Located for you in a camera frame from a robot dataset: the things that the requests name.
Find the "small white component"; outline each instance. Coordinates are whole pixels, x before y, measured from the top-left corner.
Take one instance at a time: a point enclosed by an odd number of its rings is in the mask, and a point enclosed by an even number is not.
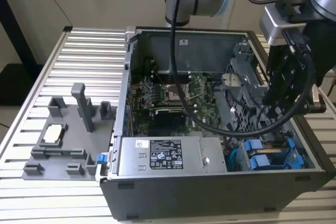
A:
[[[236,114],[236,109],[235,109],[234,107],[232,107],[232,108],[230,109],[230,113],[231,113],[232,115],[235,115],[235,114]]]
[[[62,132],[62,125],[60,124],[53,124],[50,125],[44,135],[43,139],[44,142],[54,144],[58,141]]]

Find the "gray 3d printed tray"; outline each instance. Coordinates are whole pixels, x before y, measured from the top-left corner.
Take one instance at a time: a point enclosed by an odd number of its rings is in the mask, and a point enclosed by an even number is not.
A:
[[[77,101],[81,99],[78,106],[65,105],[62,97],[50,101],[50,116],[24,167],[23,179],[95,180],[97,155],[109,150],[115,108],[109,102],[92,106],[82,83],[75,83],[74,89],[80,90],[78,97],[71,92]]]

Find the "metal table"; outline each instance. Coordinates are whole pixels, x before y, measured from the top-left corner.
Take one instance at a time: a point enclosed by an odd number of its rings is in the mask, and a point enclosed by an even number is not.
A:
[[[93,104],[118,104],[124,60],[122,30],[74,28],[63,32],[39,78],[0,145],[0,220],[19,223],[79,223],[112,217],[97,182],[25,181],[20,177],[30,150],[49,115],[52,95],[70,94],[74,82],[84,82]],[[259,39],[266,51],[269,46]],[[326,98],[327,111],[306,118],[336,165],[336,108]],[[152,220],[153,223],[336,223],[336,180],[315,193],[304,193],[280,213]]]

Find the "wall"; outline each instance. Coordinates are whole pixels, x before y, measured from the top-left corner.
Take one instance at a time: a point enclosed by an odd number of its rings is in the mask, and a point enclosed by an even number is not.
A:
[[[20,63],[20,59],[9,40],[5,29],[0,24],[0,72],[8,63]]]
[[[53,0],[8,0],[38,62],[52,51],[69,22]],[[163,0],[57,0],[74,26],[120,28],[127,25],[164,26]],[[259,31],[261,6],[237,0],[229,22],[230,29]],[[193,17],[190,26],[226,28],[222,17]]]

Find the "warning label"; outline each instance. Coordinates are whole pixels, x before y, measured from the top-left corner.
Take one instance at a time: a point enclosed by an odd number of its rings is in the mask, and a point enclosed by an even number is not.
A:
[[[151,140],[152,169],[183,169],[181,140]]]

